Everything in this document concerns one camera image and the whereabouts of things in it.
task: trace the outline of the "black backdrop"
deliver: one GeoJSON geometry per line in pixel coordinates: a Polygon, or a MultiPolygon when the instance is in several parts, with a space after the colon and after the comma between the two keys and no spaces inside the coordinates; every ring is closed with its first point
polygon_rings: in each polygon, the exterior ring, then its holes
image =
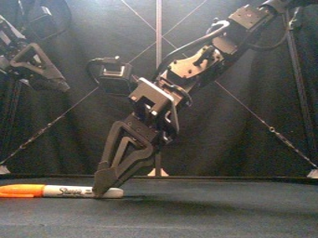
{"type": "MultiPolygon", "coordinates": [[[[0,14],[11,23],[16,21],[15,2],[0,1],[0,14]]],[[[63,26],[69,18],[63,0],[46,2],[63,26]]],[[[205,34],[216,17],[226,19],[238,7],[262,1],[163,2],[163,35],[179,47],[205,34]]],[[[155,70],[155,1],[67,0],[67,3],[73,12],[71,28],[45,43],[43,48],[71,90],[65,94],[37,92],[23,86],[12,131],[10,137],[2,138],[3,158],[95,88],[85,71],[90,59],[121,56],[133,64],[135,74],[146,78],[155,70]]],[[[318,122],[317,29],[317,6],[306,7],[297,44],[314,126],[318,122]]],[[[280,18],[264,34],[261,44],[280,40],[282,33],[280,18]]],[[[166,39],[163,56],[174,49],[166,39]]],[[[288,44],[270,52],[249,51],[218,82],[310,155],[288,44]]],[[[12,81],[2,78],[3,131],[10,128],[6,107],[12,99],[11,87],[12,81]]],[[[99,90],[7,162],[11,172],[93,174],[111,125],[130,112],[126,98],[99,90]]],[[[179,116],[181,136],[162,153],[163,167],[171,175],[305,176],[309,173],[309,163],[216,83],[194,95],[193,107],[182,110],[179,116]]]]}

